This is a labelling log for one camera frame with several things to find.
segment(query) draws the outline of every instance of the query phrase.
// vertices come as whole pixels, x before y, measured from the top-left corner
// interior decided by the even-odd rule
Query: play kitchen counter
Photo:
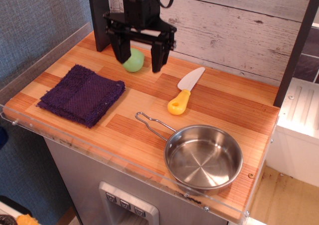
[[[145,55],[144,66],[138,72],[127,72],[115,59],[110,46],[101,53],[96,51],[91,33],[7,102],[3,113],[15,124],[148,184],[152,189],[209,210],[227,221],[243,223],[277,121],[279,108],[272,104],[278,88],[206,68],[191,91],[186,111],[182,115],[172,115],[167,111],[167,103],[180,92],[178,82],[200,66],[170,57],[160,72],[153,73],[150,51],[141,51]],[[91,129],[35,106],[75,64],[100,76],[124,81],[126,85],[122,96]],[[226,131],[238,142],[243,153],[239,176],[217,195],[210,191],[205,195],[185,194],[164,163],[165,141],[135,118],[137,112],[144,112],[174,129],[206,124]],[[151,122],[150,126],[166,138],[172,135],[171,130],[160,124]],[[63,170],[71,169],[56,163],[62,177]],[[68,183],[66,186],[72,197],[72,188]],[[161,209],[159,214],[160,220],[164,220]]]

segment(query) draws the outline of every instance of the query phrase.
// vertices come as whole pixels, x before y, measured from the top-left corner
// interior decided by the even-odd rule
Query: green apple
[[[128,72],[137,72],[144,64],[144,54],[138,49],[131,48],[130,58],[123,63],[123,67]]]

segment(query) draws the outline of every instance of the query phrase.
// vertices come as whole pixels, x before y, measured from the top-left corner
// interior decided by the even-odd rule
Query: stainless steel pan
[[[174,134],[166,139],[139,115],[166,126],[174,131]],[[202,193],[207,190],[218,193],[227,188],[238,176],[243,164],[243,155],[238,143],[223,130],[198,124],[176,131],[143,112],[136,113],[135,117],[166,141],[165,164],[172,176],[183,185]]]

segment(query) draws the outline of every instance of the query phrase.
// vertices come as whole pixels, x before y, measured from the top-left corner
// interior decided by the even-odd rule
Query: knife handle
[[[174,115],[182,114],[187,107],[187,103],[189,100],[190,91],[187,89],[182,90],[177,97],[171,100],[168,105],[167,109],[168,112]]]

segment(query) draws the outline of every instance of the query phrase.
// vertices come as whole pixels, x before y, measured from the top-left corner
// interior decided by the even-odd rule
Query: white blade
[[[177,87],[180,90],[187,89],[187,90],[191,91],[191,89],[193,89],[193,87],[195,86],[195,84],[197,83],[197,81],[201,77],[201,75],[204,73],[204,71],[205,71],[204,67],[200,67],[200,68],[197,68],[197,69],[191,71],[190,73],[188,73],[186,76],[184,76],[180,80]]]

